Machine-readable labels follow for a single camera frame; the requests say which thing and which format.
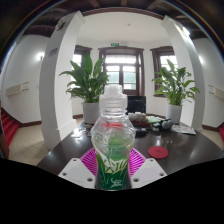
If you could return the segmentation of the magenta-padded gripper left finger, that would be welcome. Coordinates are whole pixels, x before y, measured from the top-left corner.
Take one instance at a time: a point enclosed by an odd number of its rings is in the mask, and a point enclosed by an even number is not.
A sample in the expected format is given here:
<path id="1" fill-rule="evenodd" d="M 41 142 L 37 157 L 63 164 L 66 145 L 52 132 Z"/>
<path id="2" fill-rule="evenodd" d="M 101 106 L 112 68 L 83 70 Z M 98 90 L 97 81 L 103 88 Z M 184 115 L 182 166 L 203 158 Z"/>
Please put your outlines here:
<path id="1" fill-rule="evenodd" d="M 78 186 L 94 189 L 97 168 L 95 150 L 91 148 L 81 158 L 72 158 L 59 173 L 59 177 Z"/>

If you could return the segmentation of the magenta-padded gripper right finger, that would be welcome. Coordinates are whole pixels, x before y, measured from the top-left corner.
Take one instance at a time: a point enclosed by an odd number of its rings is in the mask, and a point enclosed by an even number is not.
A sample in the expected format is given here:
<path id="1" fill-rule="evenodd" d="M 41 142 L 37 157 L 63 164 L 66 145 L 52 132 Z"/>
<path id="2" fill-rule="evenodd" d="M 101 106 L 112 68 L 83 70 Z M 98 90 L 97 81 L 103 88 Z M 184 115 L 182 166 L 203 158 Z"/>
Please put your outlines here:
<path id="1" fill-rule="evenodd" d="M 166 176 L 166 172 L 154 158 L 146 158 L 133 148 L 129 158 L 131 188 L 140 188 Z"/>

